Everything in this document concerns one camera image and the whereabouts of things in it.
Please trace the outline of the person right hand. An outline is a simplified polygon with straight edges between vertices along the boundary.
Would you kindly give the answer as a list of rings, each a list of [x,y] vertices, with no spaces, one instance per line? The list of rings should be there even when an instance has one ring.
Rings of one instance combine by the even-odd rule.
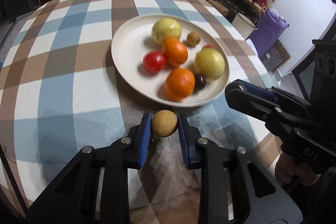
[[[275,167],[275,178],[280,184],[289,184],[294,178],[299,178],[303,186],[313,185],[320,177],[306,164],[296,164],[293,158],[282,152]]]

